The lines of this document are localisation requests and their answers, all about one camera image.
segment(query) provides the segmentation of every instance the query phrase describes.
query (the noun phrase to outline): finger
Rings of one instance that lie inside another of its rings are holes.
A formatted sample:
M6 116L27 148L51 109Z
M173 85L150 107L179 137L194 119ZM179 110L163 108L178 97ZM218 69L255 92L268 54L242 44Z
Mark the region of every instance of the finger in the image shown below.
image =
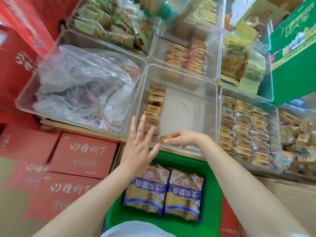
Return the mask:
M180 136L172 139L165 139L163 142L166 145L181 145Z
M144 138L144 127L145 127L146 116L142 115L140 123L137 130L136 140L141 142Z
M169 135L171 135L173 137L178 137L179 135L181 135L181 131L173 131Z
M131 129L130 129L130 139L133 141L136 139L136 116L132 117Z
M148 160L152 161L159 152L160 144L156 144L155 147L149 152Z
M144 142L145 142L146 144L149 145L149 144L151 143L151 140L152 140L152 138L153 138L154 131L155 131L155 127L152 126L152 127L149 129L149 131L147 132L147 135L146 135L146 137L145 137L145 139L144 139Z

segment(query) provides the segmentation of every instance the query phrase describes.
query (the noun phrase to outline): clear plastic bag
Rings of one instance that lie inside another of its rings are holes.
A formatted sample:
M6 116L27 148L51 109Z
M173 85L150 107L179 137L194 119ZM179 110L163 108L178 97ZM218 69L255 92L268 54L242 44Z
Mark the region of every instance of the clear plastic bag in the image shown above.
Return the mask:
M33 108L89 127L121 132L140 78L139 67L118 53L94 50L94 54L69 45L59 51L38 65L41 86Z

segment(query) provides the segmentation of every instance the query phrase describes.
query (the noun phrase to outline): forearm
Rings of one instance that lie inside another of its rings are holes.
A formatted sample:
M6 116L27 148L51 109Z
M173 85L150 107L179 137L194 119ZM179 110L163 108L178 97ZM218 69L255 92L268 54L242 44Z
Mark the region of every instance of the forearm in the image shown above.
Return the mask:
M35 236L91 236L105 213L133 178L130 171L121 166L117 167L108 177L38 231Z
M248 235L307 234L287 208L211 138L203 136L197 145Z

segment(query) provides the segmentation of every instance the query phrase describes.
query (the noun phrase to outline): green plastic tray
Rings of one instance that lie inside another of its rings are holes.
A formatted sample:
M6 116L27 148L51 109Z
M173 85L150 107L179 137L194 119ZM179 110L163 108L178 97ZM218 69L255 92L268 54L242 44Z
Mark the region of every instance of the green plastic tray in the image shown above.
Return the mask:
M208 163L180 155L159 151L153 164L174 167L197 175L206 176L203 197L202 224L196 221L186 221L175 215L160 216L155 213L136 209L129 206L120 206L122 195L109 209L105 224L109 229L126 221L145 221L176 236L219 236L222 213L222 190L209 167Z

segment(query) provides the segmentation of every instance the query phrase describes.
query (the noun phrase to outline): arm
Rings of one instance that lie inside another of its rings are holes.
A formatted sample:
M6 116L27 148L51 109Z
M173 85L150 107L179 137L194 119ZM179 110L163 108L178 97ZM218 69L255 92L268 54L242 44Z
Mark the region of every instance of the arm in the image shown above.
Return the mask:
M160 144L157 144L148 153L155 128L152 127L143 139L145 119L143 115L136 133L136 117L132 118L130 135L120 165L108 177L57 215L34 237L88 237L95 232L114 201L135 176L146 169L159 151Z
M170 135L175 138L165 140L165 144L195 145L201 150L229 205L249 236L308 235L275 195L210 137L188 130Z

